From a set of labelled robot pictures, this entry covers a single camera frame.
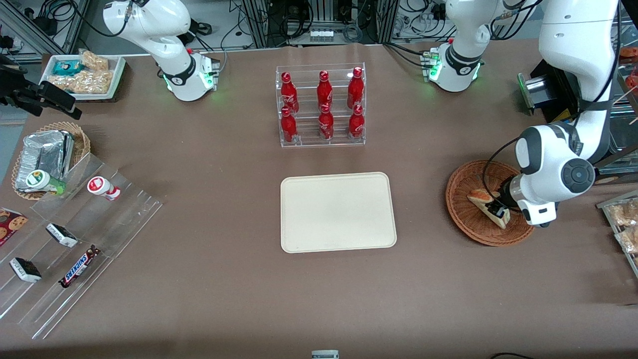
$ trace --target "bread slice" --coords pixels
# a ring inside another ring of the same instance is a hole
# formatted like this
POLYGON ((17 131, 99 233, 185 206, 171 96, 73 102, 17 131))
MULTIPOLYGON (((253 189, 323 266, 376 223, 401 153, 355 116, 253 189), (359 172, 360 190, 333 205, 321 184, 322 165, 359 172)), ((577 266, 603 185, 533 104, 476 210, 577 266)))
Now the bread slice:
MULTIPOLYGON (((498 197, 498 192, 492 192, 492 194, 495 197, 498 197)), ((472 192, 470 192, 470 194, 468 194, 468 199, 476 207, 478 207, 481 211, 483 211, 483 213, 485 213, 487 217, 492 220, 492 222, 496 223, 496 225, 498 225, 502 229, 505 229, 505 227, 507 226, 507 223, 510 222, 510 210, 508 208, 505 209, 503 218, 498 218, 497 216, 490 213, 489 210, 487 210, 487 205, 494 202, 494 199, 492 198, 492 196, 490 196, 487 193, 486 190, 484 189, 473 190, 472 192)))

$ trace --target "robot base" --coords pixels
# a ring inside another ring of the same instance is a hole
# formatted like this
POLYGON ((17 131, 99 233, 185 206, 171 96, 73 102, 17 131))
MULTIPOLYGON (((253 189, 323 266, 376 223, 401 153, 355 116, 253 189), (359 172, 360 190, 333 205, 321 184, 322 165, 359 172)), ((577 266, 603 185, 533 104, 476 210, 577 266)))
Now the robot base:
POLYGON ((445 51, 448 47, 450 44, 444 43, 430 49, 430 57, 421 56, 422 65, 432 66, 432 68, 423 69, 423 77, 426 82, 434 82, 445 91, 460 92, 468 88, 471 82, 477 78, 480 63, 477 64, 473 73, 459 75, 445 59, 445 51))
POLYGON ((171 84, 164 76, 168 89, 182 101, 195 101, 210 90, 217 90, 219 63, 213 63, 209 57, 192 54, 195 59, 195 72, 180 86, 171 84))

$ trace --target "wicker basket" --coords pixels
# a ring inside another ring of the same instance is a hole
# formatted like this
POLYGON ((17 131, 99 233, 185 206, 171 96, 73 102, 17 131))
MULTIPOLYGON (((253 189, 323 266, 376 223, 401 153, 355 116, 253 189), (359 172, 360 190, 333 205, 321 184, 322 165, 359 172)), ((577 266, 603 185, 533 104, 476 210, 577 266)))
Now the wicker basket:
MULTIPOLYGON (((91 152, 91 142, 86 134, 82 131, 82 129, 70 122, 56 122, 50 125, 44 126, 43 128, 37 130, 36 132, 44 132, 51 130, 65 130, 73 135, 73 154, 71 157, 70 168, 76 165, 84 155, 91 152)), ((11 172, 11 185, 13 185, 13 189, 15 190, 15 178, 18 176, 18 169, 20 168, 20 158, 22 154, 18 155, 18 160, 15 162, 13 166, 13 170, 11 172)), ((46 192, 31 192, 31 193, 22 193, 15 190, 20 197, 24 199, 29 199, 30 201, 37 201, 41 199, 46 192)))
MULTIPOLYGON (((447 210, 454 223, 471 239, 495 247, 514 245, 534 230, 523 215, 512 211, 507 228, 501 229, 467 198, 472 190, 483 188, 481 175, 486 162, 468 162, 454 171, 445 191, 447 210)), ((504 180, 518 173, 512 166, 492 161, 486 173, 487 187, 497 190, 504 180)))

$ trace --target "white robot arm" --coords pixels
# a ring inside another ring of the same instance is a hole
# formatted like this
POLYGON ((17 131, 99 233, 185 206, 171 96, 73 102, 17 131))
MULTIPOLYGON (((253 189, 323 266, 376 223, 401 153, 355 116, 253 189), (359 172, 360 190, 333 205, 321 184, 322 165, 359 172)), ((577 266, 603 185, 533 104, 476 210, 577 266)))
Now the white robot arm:
POLYGON ((201 54, 189 54, 177 38, 191 25, 180 0, 113 1, 104 6, 102 15, 111 32, 151 54, 178 99, 193 101, 214 89, 219 64, 201 54))
MULTIPOLYGON (((580 109, 571 124, 527 128, 516 142, 521 174, 499 190, 501 208, 520 208, 530 225, 546 227, 556 219, 559 202, 589 190, 593 163, 609 148, 609 92, 616 61, 611 27, 618 0, 546 0, 539 36, 542 57, 574 74, 580 109)), ((459 32, 452 43, 432 49, 429 79, 447 91, 466 89, 490 40, 488 24, 520 11, 533 11, 538 0, 448 0, 448 16, 459 32)))
POLYGON ((617 7, 618 0, 551 0, 547 5, 538 47, 547 63, 576 76, 581 113, 571 124, 529 127, 516 142, 522 174, 504 184, 501 196, 508 206, 516 203, 531 225, 546 226, 556 219, 559 202, 589 190, 592 164, 609 148, 616 61, 611 26, 617 7))

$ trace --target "aluminum foil container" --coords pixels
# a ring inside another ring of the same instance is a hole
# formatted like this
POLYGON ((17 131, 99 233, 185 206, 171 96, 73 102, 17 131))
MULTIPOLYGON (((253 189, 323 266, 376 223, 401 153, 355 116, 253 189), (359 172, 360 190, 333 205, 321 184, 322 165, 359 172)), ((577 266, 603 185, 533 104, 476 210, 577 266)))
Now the aluminum foil container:
POLYGON ((29 188, 27 176, 37 169, 48 172, 54 178, 62 178, 68 172, 73 151, 73 136, 67 131, 44 131, 28 135, 22 141, 20 167, 15 178, 15 189, 37 192, 29 188))

